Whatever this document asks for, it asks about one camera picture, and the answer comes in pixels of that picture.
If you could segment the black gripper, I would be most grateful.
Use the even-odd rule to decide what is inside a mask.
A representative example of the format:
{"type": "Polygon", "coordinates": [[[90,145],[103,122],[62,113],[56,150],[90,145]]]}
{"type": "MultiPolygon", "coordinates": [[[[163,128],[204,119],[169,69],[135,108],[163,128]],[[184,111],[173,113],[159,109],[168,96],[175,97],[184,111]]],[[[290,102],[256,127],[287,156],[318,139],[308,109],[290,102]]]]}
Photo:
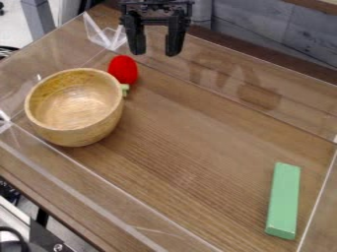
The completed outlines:
{"type": "Polygon", "coordinates": [[[119,0],[129,52],[145,52],[143,25],[167,26],[165,55],[176,56],[183,48],[192,17],[193,0],[119,0]]]}

